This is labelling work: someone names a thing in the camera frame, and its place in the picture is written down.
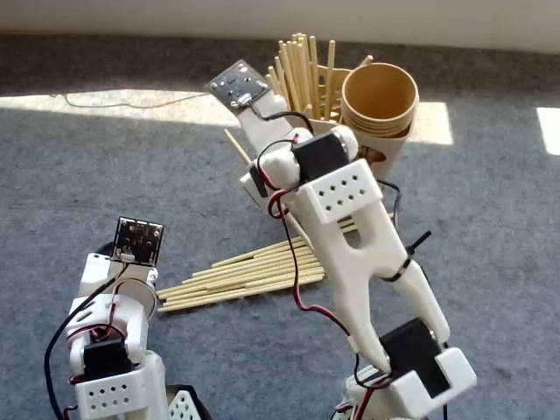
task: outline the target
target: gray carpet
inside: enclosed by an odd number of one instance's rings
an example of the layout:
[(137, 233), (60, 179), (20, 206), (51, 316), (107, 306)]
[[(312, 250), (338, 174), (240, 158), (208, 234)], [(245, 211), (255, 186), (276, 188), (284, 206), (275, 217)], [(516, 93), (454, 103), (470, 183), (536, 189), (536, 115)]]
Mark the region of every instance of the gray carpet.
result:
[[(2, 37), (0, 94), (114, 88), (201, 90), (240, 57), (263, 70), (274, 42)], [(453, 145), (409, 143), (390, 179), (404, 191), (406, 241), (434, 235), (417, 259), (479, 376), (450, 419), (560, 417), (560, 157), (546, 152), (536, 107), (560, 108), (560, 58), (410, 46), (340, 44), (345, 67), (373, 52), (445, 102)], [(116, 218), (167, 226), (159, 287), (213, 261), (282, 239), (234, 182), (244, 166), (221, 126), (0, 108), (0, 418), (53, 418), (45, 346), (67, 313), (87, 252)], [(383, 333), (410, 317), (371, 283)], [(304, 291), (332, 305), (326, 283)], [(150, 325), (169, 383), (191, 383), (216, 419), (326, 420), (354, 357), (324, 319), (287, 292), (208, 306)], [(55, 350), (61, 403), (67, 350)], [(440, 418), (435, 413), (431, 418)]]

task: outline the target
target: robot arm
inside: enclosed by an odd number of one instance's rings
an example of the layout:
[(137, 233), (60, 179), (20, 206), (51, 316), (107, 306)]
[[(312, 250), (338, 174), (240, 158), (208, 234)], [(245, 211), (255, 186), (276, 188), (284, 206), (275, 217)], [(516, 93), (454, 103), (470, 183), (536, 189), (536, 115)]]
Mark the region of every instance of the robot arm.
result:
[[(386, 389), (374, 393), (373, 408), (368, 405), (369, 416), (426, 416), (473, 386), (476, 375), (460, 350), (441, 349), (450, 335), (445, 316), (422, 269), (403, 246), (367, 163), (363, 159), (353, 161), (358, 150), (353, 132), (337, 126), (314, 136), (306, 129), (287, 130), (279, 123), (267, 126), (263, 119), (248, 117), (255, 114), (255, 109), (278, 111), (277, 104), (282, 100), (270, 91), (238, 85), (241, 76), (236, 69), (247, 67), (242, 61), (236, 63), (214, 79), (211, 91), (223, 100), (224, 93), (213, 86), (220, 86), (222, 81), (233, 86), (227, 92), (227, 101), (231, 102), (224, 103), (238, 114), (256, 150), (262, 151), (278, 138), (296, 138), (297, 142), (291, 147), (266, 150), (260, 169), (254, 162), (241, 183), (262, 205), (271, 193), (263, 182), (263, 172), (272, 185), (291, 190), (283, 204), (296, 216), (325, 267), (336, 313), (350, 332), (352, 349), (393, 380)], [(358, 228), (359, 246), (350, 245), (337, 224), (346, 217), (352, 217)], [(370, 318), (368, 286), (372, 277), (390, 281), (417, 316), (383, 337), (378, 337)], [(346, 391), (359, 401), (364, 389), (349, 381)]]

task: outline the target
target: stack of paper cups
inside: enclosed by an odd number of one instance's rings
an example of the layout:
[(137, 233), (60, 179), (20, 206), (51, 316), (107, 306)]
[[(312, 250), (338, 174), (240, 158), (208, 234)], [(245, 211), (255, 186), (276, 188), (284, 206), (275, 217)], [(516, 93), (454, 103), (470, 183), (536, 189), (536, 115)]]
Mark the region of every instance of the stack of paper cups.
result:
[(354, 130), (374, 175), (384, 177), (410, 133), (417, 84), (398, 66), (374, 63), (355, 68), (341, 90), (343, 123)]
[(342, 85), (342, 115), (346, 124), (377, 137), (394, 137), (405, 131), (417, 104), (414, 79), (392, 64), (357, 67)]

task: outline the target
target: white plastic bracket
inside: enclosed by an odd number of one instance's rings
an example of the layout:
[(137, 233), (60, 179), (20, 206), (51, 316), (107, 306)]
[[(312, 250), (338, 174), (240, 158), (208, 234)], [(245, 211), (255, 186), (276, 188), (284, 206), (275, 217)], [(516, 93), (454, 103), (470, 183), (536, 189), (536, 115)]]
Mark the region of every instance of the white plastic bracket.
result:
[[(390, 372), (387, 355), (371, 323), (368, 284), (372, 276), (392, 277), (407, 252), (382, 203), (382, 193), (364, 159), (301, 186), (288, 208), (315, 247), (334, 289), (337, 313), (357, 348), (370, 362)], [(361, 244), (351, 247), (337, 220), (352, 216)], [(420, 266), (412, 261), (393, 287), (442, 343), (449, 326)]]
[(142, 366), (133, 372), (79, 383), (75, 388), (82, 420), (133, 411), (137, 420), (168, 418), (165, 367), (153, 352), (146, 352)]

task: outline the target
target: wooden stick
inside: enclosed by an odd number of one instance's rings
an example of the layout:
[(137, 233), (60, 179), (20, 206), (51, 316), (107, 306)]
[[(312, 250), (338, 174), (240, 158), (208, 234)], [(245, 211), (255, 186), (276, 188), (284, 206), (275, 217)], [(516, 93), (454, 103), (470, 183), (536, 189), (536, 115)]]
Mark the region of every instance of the wooden stick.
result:
[(312, 63), (311, 58), (309, 56), (309, 42), (307, 41), (307, 35), (303, 34), (300, 38), (300, 43), (304, 46), (304, 62), (305, 62), (305, 72), (307, 73), (307, 91), (309, 93), (310, 104), (315, 108), (315, 97), (313, 95), (313, 78), (312, 78)]
[(318, 120), (321, 117), (319, 105), (319, 72), (317, 70), (317, 41), (315, 37), (309, 37), (309, 49), (311, 52), (311, 88), (313, 89), (313, 118)]
[(299, 65), (301, 72), (301, 87), (304, 93), (305, 103), (304, 107), (307, 108), (308, 105), (312, 105), (312, 98), (310, 95), (309, 79), (307, 78), (307, 71), (309, 69), (309, 64), (307, 58), (305, 57), (305, 49), (303, 44), (297, 44), (297, 55), (299, 56)]
[[(296, 256), (308, 256), (313, 254), (308, 247), (302, 247), (296, 249)], [(270, 256), (265, 256), (261, 258), (253, 258), (247, 261), (237, 262), (235, 264), (222, 265), (221, 267), (216, 267), (215, 269), (203, 269), (202, 271), (197, 271), (192, 273), (193, 280), (207, 277), (208, 275), (213, 275), (217, 273), (231, 273), (234, 271), (242, 270), (246, 267), (255, 267), (258, 265), (266, 265), (271, 263), (276, 263), (278, 261), (287, 260), (291, 258), (291, 252), (284, 251), (278, 254), (273, 254)]]
[(245, 163), (250, 164), (251, 163), (251, 158), (249, 157), (249, 155), (247, 153), (245, 153), (245, 150), (242, 148), (242, 146), (239, 144), (239, 142), (237, 142), (237, 140), (235, 140), (235, 137), (232, 136), (232, 134), (229, 132), (228, 129), (224, 129), (224, 132), (226, 133), (226, 137), (229, 139), (231, 144), (235, 147), (235, 149), (237, 150), (239, 155), (243, 158)]
[(368, 64), (371, 64), (374, 62), (374, 56), (373, 55), (367, 55), (366, 58), (360, 63), (360, 66), (367, 66)]
[[(282, 267), (286, 263), (293, 265), (293, 261), (291, 261), (289, 258), (291, 256), (291, 252), (288, 253), (287, 256), (288, 258), (284, 258), (283, 260), (277, 260), (273, 263), (270, 263), (270, 260), (265, 260), (264, 263), (260, 263), (257, 265), (243, 266), (240, 267), (239, 269), (224, 269), (223, 271), (217, 271), (215, 273), (206, 274), (204, 276), (194, 277), (192, 280), (186, 280), (183, 284), (184, 285), (194, 284), (195, 282), (193, 280), (195, 280), (196, 284), (199, 285), (199, 284), (203, 284), (204, 282), (207, 283), (222, 278), (233, 277), (233, 276), (245, 276), (250, 273), (260, 272), (262, 270), (275, 269), (278, 267)], [(317, 257), (314, 254), (301, 255), (298, 258), (298, 260), (305, 261), (305, 262), (317, 261)]]
[[(316, 276), (316, 275), (321, 275), (323, 276), (325, 274), (325, 270), (322, 267), (318, 267), (318, 268), (311, 268), (311, 269), (304, 269), (302, 271), (300, 271), (300, 276), (302, 278), (304, 277), (308, 277), (308, 276)], [(223, 291), (231, 291), (231, 290), (235, 290), (235, 289), (240, 289), (240, 288), (245, 288), (248, 289), (250, 287), (258, 287), (258, 286), (262, 286), (265, 284), (273, 284), (273, 283), (278, 283), (278, 282), (282, 282), (285, 280), (293, 280), (294, 278), (294, 273), (285, 273), (285, 274), (281, 274), (281, 275), (277, 275), (277, 276), (271, 276), (271, 277), (265, 277), (259, 280), (248, 280), (247, 282), (243, 282), (243, 283), (235, 283), (235, 284), (230, 284), (228, 286), (224, 286), (224, 287), (220, 287), (220, 288), (214, 288), (214, 289), (204, 289), (204, 290), (196, 290), (196, 291), (185, 291), (184, 293), (178, 293), (176, 295), (173, 296), (169, 296), (166, 298), (166, 303), (168, 305), (173, 305), (173, 302), (177, 302), (179, 300), (185, 300), (185, 299), (190, 299), (190, 298), (200, 298), (202, 296), (210, 296), (212, 294), (216, 294), (216, 293), (222, 293)]]
[[(318, 261), (316, 261), (316, 262), (306, 262), (306, 263), (303, 263), (303, 264), (299, 264), (298, 268), (300, 270), (321, 268), (321, 264)], [(263, 270), (263, 271), (259, 271), (258, 273), (247, 274), (245, 276), (227, 277), (227, 278), (223, 278), (221, 280), (212, 281), (212, 282), (209, 282), (209, 283), (203, 283), (203, 284), (196, 285), (196, 286), (185, 285), (183, 289), (175, 290), (175, 291), (170, 292), (170, 293), (166, 293), (166, 294), (160, 296), (159, 298), (160, 299), (169, 299), (169, 298), (172, 298), (172, 297), (175, 297), (175, 296), (185, 295), (187, 293), (194, 292), (194, 291), (211, 291), (211, 290), (219, 289), (221, 287), (234, 286), (234, 285), (238, 285), (238, 284), (244, 284), (246, 282), (261, 280), (263, 278), (277, 277), (277, 276), (285, 275), (285, 274), (292, 274), (293, 275), (294, 272), (295, 272), (294, 264), (292, 263), (291, 266), (283, 266), (282, 268), (266, 269), (266, 270)]]
[(288, 88), (290, 89), (293, 107), (296, 111), (299, 111), (301, 109), (301, 102), (299, 101), (298, 87), (291, 71), (290, 54), (288, 52), (288, 46), (285, 43), (280, 45), (280, 61), (282, 62), (283, 70), (286, 73), (286, 80), (288, 81)]
[[(356, 229), (357, 229), (357, 227), (356, 227), (355, 225), (350, 225), (350, 226), (347, 226), (347, 227), (342, 228), (341, 230), (342, 230), (342, 233), (343, 233), (343, 234), (346, 234), (346, 233), (352, 232), (352, 231), (354, 231), (354, 230), (356, 230)], [(275, 254), (276, 252), (278, 252), (278, 251), (280, 251), (280, 250), (286, 250), (286, 249), (290, 249), (290, 246), (289, 246), (289, 245), (285, 245), (285, 246), (282, 246), (282, 247), (276, 248), (276, 249), (268, 249), (268, 250), (265, 250), (265, 251), (263, 251), (263, 252), (257, 253), (257, 254), (255, 255), (255, 258), (261, 258), (261, 257), (263, 257), (263, 256), (269, 256), (269, 255), (271, 255), (271, 254)]]
[(333, 69), (334, 69), (334, 53), (336, 42), (331, 39), (329, 41), (329, 55), (326, 64), (326, 102), (325, 102), (325, 120), (331, 119), (331, 100), (333, 98)]
[[(297, 266), (299, 267), (300, 270), (305, 270), (305, 269), (320, 267), (321, 263), (319, 261), (315, 260), (315, 261), (309, 261), (309, 262), (306, 262), (306, 263), (303, 263), (303, 264), (298, 264)], [(273, 276), (277, 276), (277, 275), (280, 275), (280, 274), (288, 274), (288, 273), (293, 273), (293, 272), (294, 272), (294, 264), (292, 262), (290, 264), (286, 264), (286, 265), (281, 266), (281, 268), (264, 269), (264, 270), (258, 271), (256, 273), (247, 274), (246, 276), (226, 278), (224, 280), (220, 280), (220, 281), (217, 281), (217, 282), (208, 283), (206, 285), (206, 287), (208, 289), (217, 289), (217, 288), (220, 288), (222, 286), (229, 286), (231, 284), (245, 283), (245, 282), (248, 282), (250, 280), (260, 280), (261, 278), (273, 277)]]
[(272, 83), (278, 89), (277, 94), (282, 95), (282, 88), (280, 87), (280, 80), (278, 79), (277, 71), (274, 69), (273, 66), (269, 66), (269, 74), (270, 74), (270, 77), (272, 78)]
[(288, 104), (288, 110), (290, 111), (292, 109), (292, 105), (290, 103), (290, 95), (288, 94), (288, 86), (286, 85), (284, 68), (282, 67), (282, 63), (280, 62), (280, 57), (276, 56), (274, 58), (274, 65), (276, 66), (276, 73), (278, 75), (278, 79), (280, 80), (280, 88), (282, 89), (282, 95), (286, 99), (286, 103)]
[[(320, 280), (322, 280), (322, 276), (312, 276), (309, 277), (305, 280), (302, 279), (301, 284), (309, 284), (309, 283), (314, 283), (314, 282), (318, 282)], [(207, 298), (202, 298), (202, 299), (198, 299), (198, 300), (191, 300), (190, 302), (184, 302), (184, 303), (179, 303), (177, 302), (174, 305), (171, 306), (164, 306), (162, 308), (159, 308), (157, 311), (158, 312), (173, 312), (173, 311), (180, 311), (182, 309), (188, 309), (188, 308), (193, 308), (196, 306), (201, 306), (201, 305), (208, 305), (208, 304), (214, 304), (217, 302), (221, 302), (224, 300), (229, 300), (229, 299), (234, 299), (234, 298), (244, 298), (246, 296), (253, 296), (253, 295), (258, 295), (261, 293), (267, 293), (270, 291), (280, 291), (281, 289), (288, 289), (293, 285), (293, 281), (291, 280), (287, 280), (285, 282), (279, 282), (279, 283), (274, 283), (274, 284), (266, 284), (264, 286), (261, 287), (253, 287), (250, 289), (241, 289), (241, 290), (232, 290), (230, 292), (224, 292), (224, 294), (216, 294), (216, 295), (212, 295), (210, 297)]]
[(301, 112), (303, 111), (305, 106), (304, 104), (305, 98), (302, 96), (302, 91), (301, 91), (301, 74), (299, 70), (300, 66), (299, 66), (299, 57), (298, 57), (298, 43), (288, 41), (286, 42), (286, 46), (290, 54), (291, 72), (294, 75), (294, 82), (296, 83), (296, 90), (299, 98), (299, 109), (297, 111)]
[(266, 84), (269, 85), (269, 88), (272, 89), (272, 91), (275, 93), (275, 95), (280, 94), (280, 90), (278, 89), (278, 85), (274, 82), (274, 80), (272, 79), (272, 76), (267, 73), (264, 76), (264, 78), (266, 79)]

